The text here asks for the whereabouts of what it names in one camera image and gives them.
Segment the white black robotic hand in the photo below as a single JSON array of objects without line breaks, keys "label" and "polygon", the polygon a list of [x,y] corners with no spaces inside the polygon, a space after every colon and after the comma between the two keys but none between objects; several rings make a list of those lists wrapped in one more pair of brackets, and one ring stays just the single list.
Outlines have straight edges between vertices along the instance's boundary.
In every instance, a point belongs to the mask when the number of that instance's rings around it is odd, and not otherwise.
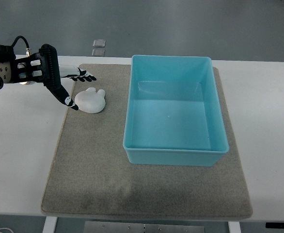
[{"label": "white black robotic hand", "polygon": [[44,86],[60,103],[74,110],[78,110],[79,107],[75,104],[67,90],[62,86],[61,78],[70,78],[75,82],[92,82],[96,81],[96,77],[88,71],[75,66],[66,66],[63,70],[60,70],[57,51],[49,44],[44,44],[39,49],[39,54],[42,74],[44,76]]}]

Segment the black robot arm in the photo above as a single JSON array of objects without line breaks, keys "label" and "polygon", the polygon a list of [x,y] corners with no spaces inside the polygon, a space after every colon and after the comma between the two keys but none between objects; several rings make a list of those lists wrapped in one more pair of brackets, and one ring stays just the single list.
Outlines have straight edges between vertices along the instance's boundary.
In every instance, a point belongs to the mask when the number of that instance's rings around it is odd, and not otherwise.
[{"label": "black robot arm", "polygon": [[[14,47],[19,40],[26,45],[26,57],[17,59]],[[11,45],[0,45],[0,89],[7,83],[43,83],[50,81],[49,76],[49,49],[44,44],[37,53],[30,53],[30,46],[25,37],[17,36]]]}]

